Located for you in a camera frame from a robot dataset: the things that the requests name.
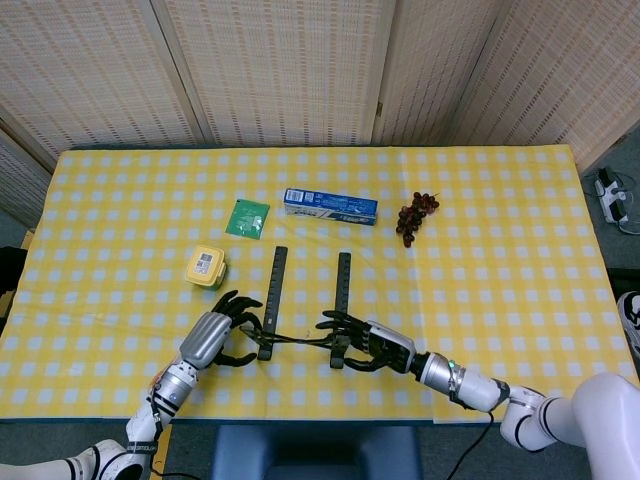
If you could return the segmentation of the green container yellow lid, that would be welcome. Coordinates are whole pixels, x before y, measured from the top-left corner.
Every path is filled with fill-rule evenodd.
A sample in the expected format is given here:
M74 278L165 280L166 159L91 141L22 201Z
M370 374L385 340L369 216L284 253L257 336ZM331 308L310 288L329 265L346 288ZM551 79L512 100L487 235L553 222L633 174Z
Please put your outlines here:
M188 283L218 289L227 271L225 252L217 247L197 245L187 264L184 278Z

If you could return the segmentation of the green sachet packet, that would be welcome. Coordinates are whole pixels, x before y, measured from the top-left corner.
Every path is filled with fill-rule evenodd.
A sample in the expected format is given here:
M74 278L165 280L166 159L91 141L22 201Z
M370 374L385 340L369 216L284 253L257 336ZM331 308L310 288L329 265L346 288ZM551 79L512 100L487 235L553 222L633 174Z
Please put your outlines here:
M268 204L237 199L225 232L230 235L259 240L269 210Z

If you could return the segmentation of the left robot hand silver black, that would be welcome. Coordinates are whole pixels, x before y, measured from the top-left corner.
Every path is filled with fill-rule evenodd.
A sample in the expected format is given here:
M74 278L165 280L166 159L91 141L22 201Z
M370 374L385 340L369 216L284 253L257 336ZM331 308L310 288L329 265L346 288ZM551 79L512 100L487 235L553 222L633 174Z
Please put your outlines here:
M185 337L179 347L180 358L198 370L212 364L227 367L243 367L257 359L256 353L243 357L233 357L223 352L230 332L245 323L251 323L257 330L262 324L251 308L263 304L250 297L239 296L237 290L223 294L213 308L203 314Z

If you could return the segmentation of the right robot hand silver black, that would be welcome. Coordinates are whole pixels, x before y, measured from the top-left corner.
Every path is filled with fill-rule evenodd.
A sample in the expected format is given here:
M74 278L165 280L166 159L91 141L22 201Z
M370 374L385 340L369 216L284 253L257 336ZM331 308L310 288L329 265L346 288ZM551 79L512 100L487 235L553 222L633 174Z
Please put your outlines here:
M368 360L343 357L343 365L360 372L374 372L388 367L399 374L410 371L416 355L412 339L376 322L367 322L345 312L326 310L326 321L316 324L318 330L331 330L332 337L346 337L350 347L369 356Z

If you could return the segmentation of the black and white shoe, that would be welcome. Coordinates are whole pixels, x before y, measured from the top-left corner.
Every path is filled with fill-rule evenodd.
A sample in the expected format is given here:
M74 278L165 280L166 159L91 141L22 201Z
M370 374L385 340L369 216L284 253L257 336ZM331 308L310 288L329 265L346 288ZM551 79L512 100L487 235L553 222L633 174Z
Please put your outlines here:
M640 292L623 293L616 305L632 355L640 361Z

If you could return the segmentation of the yellow checkered tablecloth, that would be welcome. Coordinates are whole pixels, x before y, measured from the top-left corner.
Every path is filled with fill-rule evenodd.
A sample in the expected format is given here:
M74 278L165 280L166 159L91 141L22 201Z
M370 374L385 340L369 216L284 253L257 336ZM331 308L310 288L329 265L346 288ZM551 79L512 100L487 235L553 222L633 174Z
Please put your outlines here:
M285 213L287 188L376 200L373 226ZM410 248L414 192L438 193ZM259 240L225 232L237 199L268 204ZM222 249L218 289L188 283ZM224 291L264 300L288 249L277 331L317 335L351 254L348 310L419 351L542 393L636 376L566 146L68 151L58 162L0 337L0 419L126 418ZM410 375L329 366L278 345L206 371L181 419L433 419L468 413Z

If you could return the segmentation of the white power strip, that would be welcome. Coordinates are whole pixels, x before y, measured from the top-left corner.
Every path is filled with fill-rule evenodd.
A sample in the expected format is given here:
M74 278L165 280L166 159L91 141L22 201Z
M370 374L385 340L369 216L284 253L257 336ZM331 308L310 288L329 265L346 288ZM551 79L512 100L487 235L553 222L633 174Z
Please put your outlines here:
M600 168L596 172L594 187L605 221L610 224L626 223L626 190L618 175L610 167Z

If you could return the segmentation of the black folding laptop stand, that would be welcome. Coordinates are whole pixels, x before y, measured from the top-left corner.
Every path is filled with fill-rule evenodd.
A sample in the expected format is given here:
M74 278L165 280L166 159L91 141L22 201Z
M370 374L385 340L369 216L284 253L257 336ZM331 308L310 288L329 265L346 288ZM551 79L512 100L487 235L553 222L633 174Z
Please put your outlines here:
M332 369L342 369L345 366L345 354L350 345L347 333L334 330L319 340L295 339L276 333L287 255L288 249L286 247L277 246L275 248L262 328L242 327L241 330L258 345L258 361L270 361L275 344L292 343L328 349L330 352L329 366ZM343 313L347 312L349 305L350 274L351 254L340 252L338 255L334 309Z

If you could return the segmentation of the beige woven folding screen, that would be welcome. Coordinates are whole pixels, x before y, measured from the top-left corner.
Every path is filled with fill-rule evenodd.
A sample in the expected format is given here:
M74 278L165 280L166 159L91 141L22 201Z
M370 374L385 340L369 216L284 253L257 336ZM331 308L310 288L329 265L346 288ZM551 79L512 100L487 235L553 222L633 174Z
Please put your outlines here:
M0 0L0 210L30 227L73 148L565 143L585 170L637 123L640 0Z

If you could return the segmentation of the red grape bunch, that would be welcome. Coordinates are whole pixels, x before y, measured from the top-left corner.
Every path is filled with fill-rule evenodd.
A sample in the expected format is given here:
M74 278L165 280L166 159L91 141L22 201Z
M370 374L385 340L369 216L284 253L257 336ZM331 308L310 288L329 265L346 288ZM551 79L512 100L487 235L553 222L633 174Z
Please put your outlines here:
M405 248L410 248L416 239L424 219L433 215L440 207L438 193L414 192L411 203L404 205L398 212L396 234L402 238Z

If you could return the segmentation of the black object beside table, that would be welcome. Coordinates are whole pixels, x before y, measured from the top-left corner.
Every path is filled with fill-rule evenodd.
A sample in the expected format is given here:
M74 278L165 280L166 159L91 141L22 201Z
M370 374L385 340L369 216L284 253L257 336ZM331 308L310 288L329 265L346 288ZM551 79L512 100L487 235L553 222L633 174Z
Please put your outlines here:
M17 288L27 253L22 248L0 247L0 297Z

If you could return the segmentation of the blue robot base seat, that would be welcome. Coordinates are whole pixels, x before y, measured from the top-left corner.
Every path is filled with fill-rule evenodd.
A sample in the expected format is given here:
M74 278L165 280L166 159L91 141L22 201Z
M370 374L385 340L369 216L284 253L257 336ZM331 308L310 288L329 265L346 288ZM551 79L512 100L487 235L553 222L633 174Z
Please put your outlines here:
M417 432L367 422L223 425L211 480L422 480Z

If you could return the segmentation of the blue toothpaste box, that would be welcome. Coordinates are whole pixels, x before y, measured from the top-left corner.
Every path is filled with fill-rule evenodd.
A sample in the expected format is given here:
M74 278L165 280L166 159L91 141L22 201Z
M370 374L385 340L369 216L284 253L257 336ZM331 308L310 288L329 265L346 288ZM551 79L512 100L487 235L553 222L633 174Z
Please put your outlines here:
M378 202L366 198L287 188L283 204L288 215L366 226L375 225L377 220Z

